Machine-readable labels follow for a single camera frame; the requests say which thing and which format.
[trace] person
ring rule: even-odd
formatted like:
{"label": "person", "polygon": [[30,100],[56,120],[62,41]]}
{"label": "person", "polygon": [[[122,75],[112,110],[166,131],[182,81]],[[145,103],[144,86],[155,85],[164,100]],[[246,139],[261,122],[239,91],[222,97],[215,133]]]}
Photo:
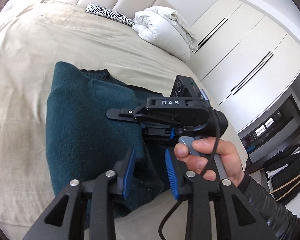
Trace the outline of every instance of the person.
{"label": "person", "polygon": [[[192,147],[198,152],[209,154],[212,151],[214,142],[214,137],[200,139],[193,141]],[[208,161],[204,157],[189,155],[187,146],[182,143],[175,146],[174,153],[178,160],[186,163],[189,170],[198,174]],[[217,153],[220,155],[228,178],[264,218],[278,239],[300,240],[300,219],[287,210],[284,205],[276,202],[261,185],[242,170],[241,160],[235,145],[220,140]],[[214,181],[217,175],[214,171],[207,170],[203,177]]]}

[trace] silver screw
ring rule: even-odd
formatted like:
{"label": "silver screw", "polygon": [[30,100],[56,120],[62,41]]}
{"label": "silver screw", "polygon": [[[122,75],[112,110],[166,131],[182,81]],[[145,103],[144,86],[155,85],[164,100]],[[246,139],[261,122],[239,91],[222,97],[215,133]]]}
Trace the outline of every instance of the silver screw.
{"label": "silver screw", "polygon": [[73,179],[70,181],[70,185],[72,187],[78,186],[79,185],[79,181],[77,179]]}
{"label": "silver screw", "polygon": [[222,184],[225,186],[230,186],[231,185],[231,181],[229,179],[223,179],[222,180]]}
{"label": "silver screw", "polygon": [[113,177],[114,175],[115,175],[115,171],[109,170],[109,171],[106,172],[107,177]]}
{"label": "silver screw", "polygon": [[194,171],[187,171],[186,176],[189,177],[189,178],[192,178],[192,177],[195,176],[195,172]]}

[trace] black cable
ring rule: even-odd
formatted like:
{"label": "black cable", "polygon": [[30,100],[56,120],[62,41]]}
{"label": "black cable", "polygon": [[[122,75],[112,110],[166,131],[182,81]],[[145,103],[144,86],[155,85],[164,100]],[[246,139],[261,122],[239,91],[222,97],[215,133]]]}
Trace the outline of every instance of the black cable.
{"label": "black cable", "polygon": [[163,233],[162,233],[162,229],[164,227],[164,224],[167,222],[167,220],[169,219],[169,217],[173,214],[173,212],[176,211],[176,209],[180,206],[180,204],[182,203],[182,201],[178,201],[177,203],[175,203],[173,205],[173,207],[169,210],[169,212],[165,215],[165,217],[162,219],[160,225],[159,225],[159,229],[158,229],[158,233],[159,233],[159,236],[162,240],[167,240]]}
{"label": "black cable", "polygon": [[216,111],[214,109],[212,109],[212,107],[210,106],[210,103],[208,102],[209,104],[209,112],[211,114],[211,116],[213,117],[214,119],[214,123],[215,123],[215,127],[216,127],[216,140],[214,142],[214,145],[213,145],[213,149],[212,149],[212,152],[211,152],[211,155],[210,155],[210,158],[206,164],[206,166],[204,167],[204,169],[201,171],[200,175],[203,176],[206,171],[208,170],[208,168],[210,167],[210,164],[213,160],[213,157],[216,155],[217,153],[217,148],[218,148],[218,143],[219,143],[219,139],[220,139],[220,126],[219,126],[219,118],[218,118],[218,115],[216,113]]}

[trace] dark green sweater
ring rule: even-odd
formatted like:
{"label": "dark green sweater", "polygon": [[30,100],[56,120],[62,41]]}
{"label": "dark green sweater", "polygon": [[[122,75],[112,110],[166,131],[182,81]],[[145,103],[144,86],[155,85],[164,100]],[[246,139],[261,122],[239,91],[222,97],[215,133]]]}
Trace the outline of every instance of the dark green sweater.
{"label": "dark green sweater", "polygon": [[114,79],[107,70],[79,70],[58,62],[47,101],[47,161],[55,194],[72,179],[87,181],[113,168],[129,147],[136,151],[132,188],[116,204],[126,215],[169,187],[164,150],[143,141],[141,124],[109,120],[110,108],[131,108],[162,96]]}

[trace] finger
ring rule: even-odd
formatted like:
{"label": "finger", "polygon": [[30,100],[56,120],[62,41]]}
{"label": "finger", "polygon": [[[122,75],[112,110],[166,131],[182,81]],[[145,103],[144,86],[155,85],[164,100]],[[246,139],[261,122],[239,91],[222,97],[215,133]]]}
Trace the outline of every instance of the finger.
{"label": "finger", "polygon": [[208,160],[204,157],[188,155],[184,158],[177,158],[180,161],[186,163],[190,171],[201,172],[206,166]]}
{"label": "finger", "polygon": [[[216,140],[215,137],[208,137],[205,139],[196,140],[192,142],[192,147],[198,152],[210,154],[212,152],[215,140]],[[218,147],[217,147],[218,154],[231,155],[236,152],[237,149],[232,142],[224,141],[221,139],[219,140]]]}
{"label": "finger", "polygon": [[174,147],[174,154],[177,158],[184,158],[189,154],[188,147],[183,143],[177,143]]}
{"label": "finger", "polygon": [[215,181],[217,178],[217,175],[214,171],[212,170],[207,170],[206,173],[203,175],[204,179],[206,180],[211,180],[211,181]]}

